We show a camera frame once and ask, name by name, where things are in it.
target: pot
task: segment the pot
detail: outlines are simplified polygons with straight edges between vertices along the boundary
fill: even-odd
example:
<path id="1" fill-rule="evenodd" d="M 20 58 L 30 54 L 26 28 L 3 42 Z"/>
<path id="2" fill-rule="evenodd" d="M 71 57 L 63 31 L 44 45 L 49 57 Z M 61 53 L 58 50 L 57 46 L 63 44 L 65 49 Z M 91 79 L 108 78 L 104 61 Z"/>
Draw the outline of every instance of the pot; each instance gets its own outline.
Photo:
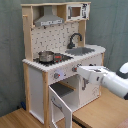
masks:
<path id="1" fill-rule="evenodd" d="M 54 61 L 54 52 L 51 51 L 41 51 L 39 54 L 39 60 L 41 62 L 51 62 Z"/>

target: play kitchen sink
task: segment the play kitchen sink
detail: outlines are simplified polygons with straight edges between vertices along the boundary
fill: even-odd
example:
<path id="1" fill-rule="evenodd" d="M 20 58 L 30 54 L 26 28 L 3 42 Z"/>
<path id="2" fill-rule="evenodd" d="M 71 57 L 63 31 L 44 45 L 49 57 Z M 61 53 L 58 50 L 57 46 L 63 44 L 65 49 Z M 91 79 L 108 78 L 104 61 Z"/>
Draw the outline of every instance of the play kitchen sink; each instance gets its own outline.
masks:
<path id="1" fill-rule="evenodd" d="M 79 48 L 68 49 L 65 51 L 65 53 L 68 53 L 74 56 L 82 56 L 94 51 L 95 50 L 91 48 L 79 47 Z"/>

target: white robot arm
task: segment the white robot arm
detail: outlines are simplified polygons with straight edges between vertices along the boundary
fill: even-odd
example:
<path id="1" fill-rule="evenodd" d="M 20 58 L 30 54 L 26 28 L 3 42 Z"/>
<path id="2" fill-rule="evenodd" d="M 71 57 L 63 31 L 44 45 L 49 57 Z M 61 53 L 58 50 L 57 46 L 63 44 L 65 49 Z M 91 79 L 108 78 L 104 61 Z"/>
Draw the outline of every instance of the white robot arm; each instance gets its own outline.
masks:
<path id="1" fill-rule="evenodd" d="M 103 66 L 80 66 L 77 72 L 89 83 L 102 85 L 120 98 L 128 100 L 128 63 L 117 73 Z"/>

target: countertop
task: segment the countertop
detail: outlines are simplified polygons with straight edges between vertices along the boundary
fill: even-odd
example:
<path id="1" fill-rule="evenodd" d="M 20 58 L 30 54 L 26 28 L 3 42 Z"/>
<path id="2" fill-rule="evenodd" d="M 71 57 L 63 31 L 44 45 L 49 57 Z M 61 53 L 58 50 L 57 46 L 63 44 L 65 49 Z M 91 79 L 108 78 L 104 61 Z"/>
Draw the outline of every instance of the countertop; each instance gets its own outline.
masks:
<path id="1" fill-rule="evenodd" d="M 23 62 L 24 63 L 27 63 L 28 65 L 31 65 L 35 68 L 38 68 L 39 70 L 42 70 L 44 72 L 48 72 L 50 70 L 53 70 L 53 69 L 56 69 L 58 67 L 62 67 L 64 65 L 67 65 L 67 64 L 70 64 L 70 63 L 74 63 L 76 61 L 80 61 L 80 60 L 84 60 L 84 59 L 87 59 L 87 58 L 90 58 L 90 57 L 93 57 L 93 56 L 96 56 L 98 54 L 101 54 L 101 53 L 104 53 L 105 52 L 105 48 L 101 47 L 101 46 L 97 46 L 97 45 L 87 45 L 85 46 L 86 48 L 91 48 L 91 49 L 94 49 L 95 51 L 94 52 L 90 52 L 88 54 L 85 54 L 85 55 L 82 55 L 82 56 L 74 56 L 74 55 L 71 55 L 71 54 L 67 54 L 65 53 L 65 51 L 58 51 L 56 53 L 60 53 L 61 54 L 64 54 L 64 55 L 67 55 L 67 56 L 70 56 L 70 57 L 73 57 L 73 59 L 71 60 L 67 60 L 67 61 L 64 61 L 64 62 L 61 62 L 61 63 L 57 63 L 55 65 L 52 65 L 52 66 L 49 66 L 49 67 L 45 67 L 41 64 L 38 64 L 36 62 L 31 62 L 27 59 L 24 59 Z"/>

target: faucet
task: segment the faucet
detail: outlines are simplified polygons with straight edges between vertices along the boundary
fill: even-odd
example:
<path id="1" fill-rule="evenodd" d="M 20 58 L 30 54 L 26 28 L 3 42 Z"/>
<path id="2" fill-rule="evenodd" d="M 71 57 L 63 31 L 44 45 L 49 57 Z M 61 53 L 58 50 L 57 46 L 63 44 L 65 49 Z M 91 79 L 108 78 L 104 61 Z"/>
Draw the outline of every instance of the faucet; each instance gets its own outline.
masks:
<path id="1" fill-rule="evenodd" d="M 73 44 L 72 39 L 75 35 L 80 36 L 80 41 L 82 41 L 82 35 L 80 33 L 74 33 L 71 37 L 70 37 L 70 43 L 68 44 L 67 48 L 68 49 L 72 49 L 73 47 L 75 47 L 75 44 Z"/>

